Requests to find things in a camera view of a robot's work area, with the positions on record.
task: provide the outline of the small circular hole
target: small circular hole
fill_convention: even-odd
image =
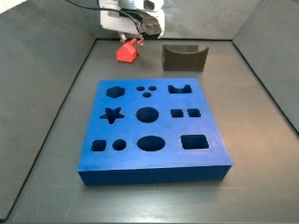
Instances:
[[[149,94],[149,93],[142,93],[142,97],[144,98],[148,98],[148,97],[150,97],[152,96],[152,94]]]
[[[144,91],[145,88],[144,88],[144,87],[137,87],[136,90],[137,90],[137,91]]]
[[[150,91],[154,91],[154,90],[156,90],[156,87],[154,87],[154,86],[150,86],[148,89],[149,89]]]
[[[121,151],[126,147],[126,141],[122,139],[117,139],[113,142],[111,147],[116,151]]]
[[[158,118],[158,112],[154,108],[140,108],[134,116],[141,123],[152,123]]]

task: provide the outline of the circular hole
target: circular hole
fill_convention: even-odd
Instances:
[[[122,139],[117,139],[113,142],[111,147],[116,151],[121,151],[126,147],[126,141]]]
[[[141,123],[152,123],[158,117],[158,112],[154,108],[140,108],[134,116]]]
[[[142,151],[158,151],[164,147],[164,140],[158,136],[144,136],[136,145]]]
[[[154,90],[156,90],[156,87],[154,87],[154,86],[150,86],[148,89],[149,89],[150,91],[154,91]]]
[[[148,97],[150,97],[152,96],[152,94],[149,94],[149,93],[142,93],[142,97],[144,98],[148,98]]]
[[[137,91],[144,91],[145,88],[144,88],[144,87],[137,87],[136,90],[137,90]]]

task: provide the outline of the black holder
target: black holder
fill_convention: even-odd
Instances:
[[[209,48],[197,45],[162,45],[162,70],[201,72]]]

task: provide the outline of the black cable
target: black cable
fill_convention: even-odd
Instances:
[[[79,5],[79,4],[73,3],[73,2],[69,1],[69,0],[63,0],[63,1],[67,2],[69,4],[75,5],[77,7],[82,8],[82,9],[86,9],[86,10],[91,10],[91,11],[113,11],[113,12],[117,12],[117,13],[120,13],[120,14],[128,16],[129,19],[130,19],[130,20],[133,21],[133,23],[134,23],[134,28],[136,28],[137,33],[138,33],[138,34],[142,33],[142,31],[141,31],[141,30],[142,30],[141,23],[140,23],[136,19],[133,19],[132,16],[128,15],[124,11],[121,11],[121,10],[114,10],[114,9],[107,9],[107,8],[99,8],[99,7],[97,7],[97,8],[94,8],[94,7],[86,7],[86,6],[83,6],[83,5]]]

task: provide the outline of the hexagon-shaped hole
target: hexagon-shaped hole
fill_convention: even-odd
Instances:
[[[109,96],[110,98],[117,98],[120,96],[122,96],[125,94],[125,89],[121,87],[110,87],[106,89],[106,96]]]

